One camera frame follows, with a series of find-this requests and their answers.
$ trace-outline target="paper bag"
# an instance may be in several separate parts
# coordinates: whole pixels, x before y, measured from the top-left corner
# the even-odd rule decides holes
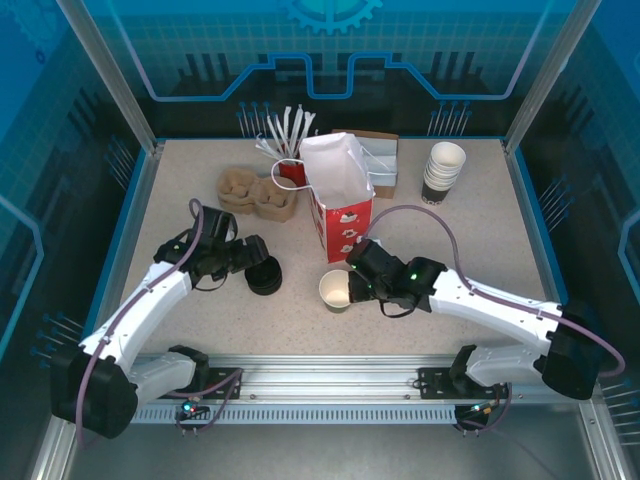
[[[300,144],[313,222],[329,263],[347,258],[371,222],[374,190],[356,137],[334,133]]]

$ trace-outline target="black cup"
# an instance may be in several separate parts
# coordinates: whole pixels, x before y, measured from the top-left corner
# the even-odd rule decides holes
[[[282,270],[278,260],[268,257],[264,262],[247,268],[244,278],[253,293],[258,295],[271,295],[276,293],[282,285]]]
[[[427,184],[426,180],[422,179],[422,201],[427,205],[440,205],[449,190],[451,190],[451,187],[446,190],[434,190]]]

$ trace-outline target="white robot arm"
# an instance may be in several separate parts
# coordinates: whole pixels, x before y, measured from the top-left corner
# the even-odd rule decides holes
[[[189,348],[176,347],[153,362],[133,367],[151,333],[204,275],[220,280],[227,273],[236,273],[268,257],[260,237],[229,241],[229,231],[235,226],[232,215],[207,207],[203,212],[205,235],[188,262],[160,283],[155,282],[176,264],[193,242],[193,232],[186,243],[173,239],[160,247],[155,263],[141,284],[109,321],[79,346],[62,348],[53,356],[54,415],[75,420],[80,380],[101,343],[104,345],[91,375],[83,423],[107,438],[119,435],[136,409],[146,402],[174,390],[204,389],[208,372],[206,355]],[[601,357],[599,348],[580,335],[563,331],[558,322],[541,315],[543,312],[558,314],[561,309],[566,318],[583,321],[579,313],[553,302],[518,297],[473,281],[469,290],[458,274],[445,265],[421,257],[404,264],[369,239],[354,246],[347,263],[353,267],[349,273],[352,303],[377,300],[382,313],[392,318],[416,309],[455,315],[520,342],[495,349],[463,347],[450,369],[453,385],[461,396],[472,395],[473,388],[478,386],[541,381],[572,398],[591,396]],[[127,308],[107,337],[110,325],[120,316],[124,305],[143,290],[145,294]],[[490,293],[494,300],[475,292]],[[385,310],[388,303],[399,305],[405,312],[388,315]],[[528,312],[514,306],[526,307]]]
[[[202,207],[200,215],[202,228],[194,225],[162,245],[140,285],[104,325],[80,345],[61,347],[52,356],[51,409],[55,416],[75,422],[81,396],[83,425],[113,438],[127,427],[137,408],[150,400],[174,390],[204,390],[208,359],[188,347],[173,347],[161,358],[133,367],[158,324],[204,276],[224,280],[269,256],[259,236],[235,239],[237,225],[230,213]],[[90,376],[83,391],[85,372]]]

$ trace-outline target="table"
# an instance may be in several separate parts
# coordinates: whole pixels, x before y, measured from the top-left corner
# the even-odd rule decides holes
[[[425,206],[420,197],[422,172],[435,143],[400,140],[395,198],[376,199],[374,214],[400,204]],[[465,273],[487,285],[542,299],[540,276],[500,142],[455,143],[465,149],[468,160],[443,204],[431,208],[455,232]],[[123,298],[138,285],[158,246],[192,225],[190,198],[218,206],[216,180],[229,166],[250,167],[266,176],[271,161],[255,149],[252,140],[166,142]],[[423,354],[456,353],[470,343],[514,343],[448,315],[416,312],[388,319],[375,302],[351,305],[340,315],[330,313],[318,295],[318,283],[327,271],[347,266],[326,263],[306,197],[301,195],[294,217],[285,224],[256,215],[236,216],[239,236],[261,235],[280,262],[283,285],[276,294],[253,294],[243,274],[230,276],[218,292],[194,291],[169,313],[143,353],[184,344],[209,354]],[[403,261],[426,256],[453,266],[449,240],[426,215],[396,212],[381,220],[373,235]]]

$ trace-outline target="white paper cup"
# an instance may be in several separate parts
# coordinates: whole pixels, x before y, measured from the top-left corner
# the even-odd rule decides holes
[[[434,168],[433,165],[429,164],[427,165],[427,170],[425,174],[432,178],[439,178],[442,180],[451,180],[451,179],[458,178],[458,175],[460,175],[460,172],[459,171],[458,172],[442,172],[437,168]]]
[[[425,174],[424,181],[428,183],[430,187],[451,188],[453,184],[456,183],[456,177],[442,179],[442,178],[434,178],[431,175]]]
[[[436,143],[429,155],[429,163],[434,164],[444,172],[459,172],[466,160],[467,154],[464,150],[451,142]]]
[[[349,302],[349,272],[345,270],[331,270],[320,280],[320,297],[329,311],[344,312]]]

